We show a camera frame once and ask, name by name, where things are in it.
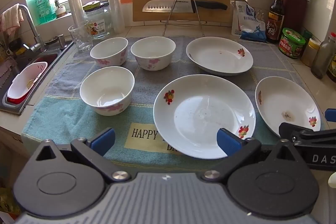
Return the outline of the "white plate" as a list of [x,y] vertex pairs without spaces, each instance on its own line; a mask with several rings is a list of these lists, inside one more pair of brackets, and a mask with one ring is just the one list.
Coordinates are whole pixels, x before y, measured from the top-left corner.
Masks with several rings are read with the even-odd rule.
[[170,147],[206,160],[226,157],[217,144],[220,128],[240,139],[252,137],[256,128],[248,96],[232,82],[211,75],[183,76],[167,84],[155,99],[153,119]]
[[200,69],[216,76],[236,76],[253,66],[250,51],[226,38],[197,38],[187,45],[186,54]]

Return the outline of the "white floral bowl front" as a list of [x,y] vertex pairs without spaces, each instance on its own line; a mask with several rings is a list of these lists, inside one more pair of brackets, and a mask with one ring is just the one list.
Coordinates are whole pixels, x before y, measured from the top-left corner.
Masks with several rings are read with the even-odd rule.
[[105,67],[82,82],[80,97],[97,114],[111,117],[126,110],[135,86],[133,73],[123,67]]

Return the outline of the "white floral bowl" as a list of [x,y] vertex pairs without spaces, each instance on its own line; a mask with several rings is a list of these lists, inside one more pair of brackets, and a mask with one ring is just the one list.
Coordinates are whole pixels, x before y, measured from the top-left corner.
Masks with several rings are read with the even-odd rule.
[[121,66],[127,59],[128,40],[110,38],[95,45],[90,56],[100,67]]
[[126,110],[135,86],[133,73],[123,67],[105,67],[82,82],[80,97],[97,114],[111,117]]
[[161,36],[139,39],[130,48],[138,65],[146,71],[160,71],[171,63],[176,44]]

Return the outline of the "white plate back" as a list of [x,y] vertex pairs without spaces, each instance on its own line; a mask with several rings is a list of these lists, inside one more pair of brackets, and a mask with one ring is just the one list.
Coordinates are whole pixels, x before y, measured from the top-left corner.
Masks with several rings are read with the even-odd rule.
[[226,38],[197,38],[187,45],[186,54],[200,69],[216,76],[236,76],[253,66],[250,51]]

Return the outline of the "santoku kitchen knife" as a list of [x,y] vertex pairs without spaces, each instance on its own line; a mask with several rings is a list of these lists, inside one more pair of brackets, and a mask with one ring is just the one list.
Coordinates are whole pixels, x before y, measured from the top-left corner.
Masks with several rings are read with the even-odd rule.
[[193,0],[150,0],[142,8],[143,12],[160,13],[196,13],[196,8],[209,10],[227,10],[228,6],[215,1]]

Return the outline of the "grey teal table towel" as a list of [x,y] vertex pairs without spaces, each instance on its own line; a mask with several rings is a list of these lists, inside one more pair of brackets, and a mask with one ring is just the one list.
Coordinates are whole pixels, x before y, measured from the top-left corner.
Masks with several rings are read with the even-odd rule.
[[21,138],[28,153],[34,153],[46,139],[56,144],[69,144],[80,137],[89,139],[111,127],[116,141],[105,157],[123,168],[203,170],[215,165],[215,160],[177,153],[151,130],[153,104],[159,91],[178,77],[201,72],[186,55],[191,38],[178,36],[174,41],[177,47],[173,60],[161,71],[146,71],[138,66],[133,56],[128,56],[124,67],[135,77],[132,101],[125,111],[112,117],[98,115],[81,100],[80,85],[97,66],[89,53],[76,53],[51,81],[22,131]]

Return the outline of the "clear glass bottle red cap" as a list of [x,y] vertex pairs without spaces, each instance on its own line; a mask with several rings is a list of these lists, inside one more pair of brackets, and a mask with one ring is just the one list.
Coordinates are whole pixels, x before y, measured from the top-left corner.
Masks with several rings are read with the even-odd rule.
[[321,43],[311,65],[311,72],[318,79],[322,79],[335,55],[335,33],[331,32],[329,38]]

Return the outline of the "green cap small jar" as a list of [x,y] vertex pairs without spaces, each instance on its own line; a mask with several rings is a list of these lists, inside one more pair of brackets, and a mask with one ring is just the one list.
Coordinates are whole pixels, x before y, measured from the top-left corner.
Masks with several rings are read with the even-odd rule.
[[305,39],[306,42],[308,42],[310,40],[310,38],[312,38],[313,34],[308,31],[308,30],[304,30],[302,37]]

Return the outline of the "white red sink basket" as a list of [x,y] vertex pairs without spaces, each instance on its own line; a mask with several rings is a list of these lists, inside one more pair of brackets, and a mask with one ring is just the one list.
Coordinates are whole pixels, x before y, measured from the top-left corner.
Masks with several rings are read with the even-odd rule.
[[23,102],[47,67],[48,63],[45,61],[32,63],[25,67],[12,81],[7,91],[7,102],[15,105]]

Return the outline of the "dark vinegar bottle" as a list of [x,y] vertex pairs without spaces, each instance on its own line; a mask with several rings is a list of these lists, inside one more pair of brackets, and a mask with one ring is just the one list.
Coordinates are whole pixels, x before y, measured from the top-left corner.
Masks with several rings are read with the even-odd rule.
[[276,44],[280,38],[282,24],[284,21],[284,0],[274,0],[268,12],[266,22],[266,39]]

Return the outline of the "dark red knife block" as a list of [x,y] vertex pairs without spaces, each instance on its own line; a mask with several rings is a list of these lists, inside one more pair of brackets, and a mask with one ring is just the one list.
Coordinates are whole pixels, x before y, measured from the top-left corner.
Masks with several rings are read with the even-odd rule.
[[308,2],[308,0],[284,0],[284,28],[301,31]]

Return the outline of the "chrome sink faucet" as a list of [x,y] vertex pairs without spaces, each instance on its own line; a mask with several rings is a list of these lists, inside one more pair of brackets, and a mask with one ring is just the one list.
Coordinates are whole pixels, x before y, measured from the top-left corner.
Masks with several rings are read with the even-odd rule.
[[28,24],[30,26],[30,29],[33,33],[34,40],[35,40],[35,44],[33,46],[27,46],[25,44],[23,44],[23,46],[26,47],[31,52],[37,52],[38,50],[40,50],[41,52],[45,52],[47,50],[47,48],[46,48],[45,43],[43,42],[42,38],[40,37],[40,35],[37,32],[37,29],[36,29],[36,27],[33,23],[33,19],[31,17],[29,8],[25,5],[23,5],[23,4],[19,4],[18,10],[23,11],[25,13],[26,19],[28,21]]

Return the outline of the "white blue salt bag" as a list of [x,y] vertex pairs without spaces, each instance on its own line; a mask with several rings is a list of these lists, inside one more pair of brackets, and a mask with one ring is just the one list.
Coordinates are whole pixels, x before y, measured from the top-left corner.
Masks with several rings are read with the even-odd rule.
[[231,34],[243,40],[266,42],[265,23],[245,0],[234,0]]

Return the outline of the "small potted plant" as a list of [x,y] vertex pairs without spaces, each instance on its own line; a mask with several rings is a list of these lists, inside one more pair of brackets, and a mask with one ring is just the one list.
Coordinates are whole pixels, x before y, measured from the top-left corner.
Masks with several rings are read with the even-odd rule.
[[56,7],[56,17],[61,18],[67,14],[66,7],[61,5],[58,0],[55,0],[55,7]]

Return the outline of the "pink striped cloth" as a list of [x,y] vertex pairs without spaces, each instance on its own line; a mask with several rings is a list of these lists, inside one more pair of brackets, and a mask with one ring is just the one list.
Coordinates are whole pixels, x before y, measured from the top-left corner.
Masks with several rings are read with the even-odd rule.
[[1,14],[1,32],[6,32],[10,36],[24,21],[19,4],[15,4]]

